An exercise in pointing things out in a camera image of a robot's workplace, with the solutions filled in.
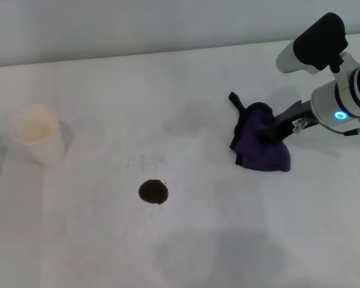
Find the brown spill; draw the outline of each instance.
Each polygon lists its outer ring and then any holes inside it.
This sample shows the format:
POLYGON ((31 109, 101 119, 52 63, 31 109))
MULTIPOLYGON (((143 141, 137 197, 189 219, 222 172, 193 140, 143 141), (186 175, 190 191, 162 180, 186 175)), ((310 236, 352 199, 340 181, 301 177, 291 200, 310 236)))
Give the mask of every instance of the brown spill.
POLYGON ((151 204, 163 204, 168 199, 168 188, 160 180, 148 180, 139 188, 140 198, 151 204))

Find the white cup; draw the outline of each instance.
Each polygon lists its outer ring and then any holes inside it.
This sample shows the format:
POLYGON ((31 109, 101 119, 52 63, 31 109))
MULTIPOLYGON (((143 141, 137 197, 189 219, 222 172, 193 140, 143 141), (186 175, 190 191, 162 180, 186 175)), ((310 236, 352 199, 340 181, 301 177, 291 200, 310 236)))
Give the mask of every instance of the white cup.
POLYGON ((53 166, 64 157, 66 147, 57 113, 42 104, 26 108, 12 123, 13 139, 23 145, 43 165, 53 166))

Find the purple cloth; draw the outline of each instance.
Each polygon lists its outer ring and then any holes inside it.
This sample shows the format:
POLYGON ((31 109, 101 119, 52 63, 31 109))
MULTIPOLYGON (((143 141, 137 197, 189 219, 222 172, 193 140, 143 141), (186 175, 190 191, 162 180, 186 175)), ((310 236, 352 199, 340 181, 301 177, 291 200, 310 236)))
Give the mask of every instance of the purple cloth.
POLYGON ((237 154, 236 164, 256 171, 290 171, 287 146, 261 137, 275 121, 272 109, 264 103, 255 103, 245 109, 232 102, 240 111, 235 138, 230 146, 237 154))

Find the table surface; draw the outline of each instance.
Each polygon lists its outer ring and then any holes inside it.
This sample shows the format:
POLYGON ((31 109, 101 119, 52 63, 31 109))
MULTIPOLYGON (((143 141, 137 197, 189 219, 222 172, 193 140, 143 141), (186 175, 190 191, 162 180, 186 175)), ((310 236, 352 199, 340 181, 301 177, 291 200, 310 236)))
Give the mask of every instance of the table surface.
POLYGON ((278 72, 287 43, 0 68, 0 287, 360 288, 360 136, 291 136, 289 173, 229 149, 231 91, 280 113, 332 80, 278 72), (61 116, 54 169, 8 138, 34 103, 61 116))

